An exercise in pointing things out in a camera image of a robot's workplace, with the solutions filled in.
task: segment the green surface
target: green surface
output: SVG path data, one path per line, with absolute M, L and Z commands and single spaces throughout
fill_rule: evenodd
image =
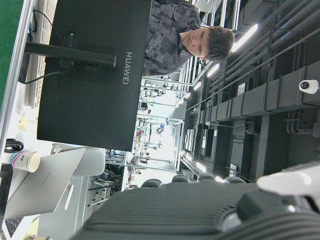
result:
M 0 103 L 4 98 L 23 0 L 0 0 Z

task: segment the keyboard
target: keyboard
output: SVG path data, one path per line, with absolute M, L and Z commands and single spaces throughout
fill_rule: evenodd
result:
M 34 9 L 43 12 L 51 21 L 54 20 L 57 0 L 34 1 Z M 33 41 L 40 44 L 49 44 L 52 26 L 49 21 L 39 12 L 36 12 L 38 29 L 33 33 Z M 33 55 L 31 79 L 36 79 L 45 74 L 45 57 Z M 43 78 L 30 84 L 28 104 L 37 109 L 40 105 Z
M 9 232 L 10 237 L 14 235 L 15 231 L 17 230 L 19 224 L 21 223 L 23 217 L 15 217 L 4 220 L 5 226 Z

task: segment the man's hair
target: man's hair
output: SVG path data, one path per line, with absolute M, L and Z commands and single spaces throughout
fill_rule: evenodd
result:
M 213 62 L 219 62 L 229 57 L 234 44 L 232 31 L 221 26 L 212 26 L 208 29 L 208 54 L 205 58 Z

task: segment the patterned shirt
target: patterned shirt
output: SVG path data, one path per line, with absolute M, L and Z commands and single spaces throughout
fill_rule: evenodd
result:
M 152 2 L 144 55 L 143 76 L 165 75 L 177 71 L 192 54 L 179 33 L 199 29 L 198 9 L 184 0 Z

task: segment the laptop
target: laptop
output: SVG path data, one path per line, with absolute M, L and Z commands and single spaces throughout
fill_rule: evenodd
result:
M 37 171 L 29 172 L 8 200 L 4 219 L 54 212 L 85 150 L 42 157 Z

